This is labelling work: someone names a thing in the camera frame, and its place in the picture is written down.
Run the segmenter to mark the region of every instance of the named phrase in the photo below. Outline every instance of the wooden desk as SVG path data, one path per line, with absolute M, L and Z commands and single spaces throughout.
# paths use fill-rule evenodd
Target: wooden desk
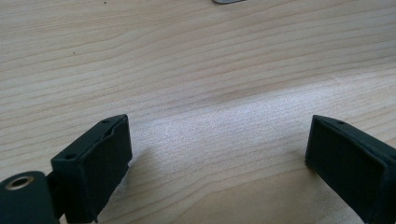
M 126 113 L 100 223 L 361 223 L 304 166 L 310 122 L 396 147 L 395 86 L 394 0 L 5 0 L 0 179 Z

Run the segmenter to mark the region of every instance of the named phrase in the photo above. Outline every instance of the light wood surface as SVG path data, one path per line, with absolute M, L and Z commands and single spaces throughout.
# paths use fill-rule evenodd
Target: light wood surface
M 304 152 L 314 114 L 396 147 L 396 1 L 0 2 L 1 180 L 125 113 L 100 223 L 361 223 Z

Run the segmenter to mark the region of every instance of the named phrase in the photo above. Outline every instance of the screw hole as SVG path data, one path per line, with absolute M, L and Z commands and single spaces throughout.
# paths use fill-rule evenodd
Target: screw hole
M 67 160 L 72 160 L 72 159 L 74 159 L 76 157 L 76 154 L 67 154 L 66 156 L 65 156 L 65 158 L 67 159 Z
M 9 182 L 6 185 L 6 189 L 8 190 L 22 189 L 28 186 L 30 183 L 32 183 L 34 179 L 35 178 L 32 176 L 21 176 Z

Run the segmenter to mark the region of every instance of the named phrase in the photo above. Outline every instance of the black clamp jaw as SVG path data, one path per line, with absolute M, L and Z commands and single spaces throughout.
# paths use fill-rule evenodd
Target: black clamp jaw
M 104 119 L 51 159 L 53 171 L 0 183 L 0 223 L 97 222 L 132 159 L 126 115 Z
M 365 223 L 395 223 L 395 148 L 341 120 L 314 116 L 305 162 Z

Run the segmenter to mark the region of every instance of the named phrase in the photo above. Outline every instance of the black plastic part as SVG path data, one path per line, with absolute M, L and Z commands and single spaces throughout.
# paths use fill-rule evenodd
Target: black plastic part
M 43 173 L 26 172 L 0 183 L 0 223 L 59 223 Z
M 395 148 L 341 120 L 314 116 L 305 161 L 365 223 L 395 223 Z
M 126 115 L 102 120 L 55 156 L 51 164 L 55 182 L 65 189 L 67 221 L 97 222 L 131 159 Z

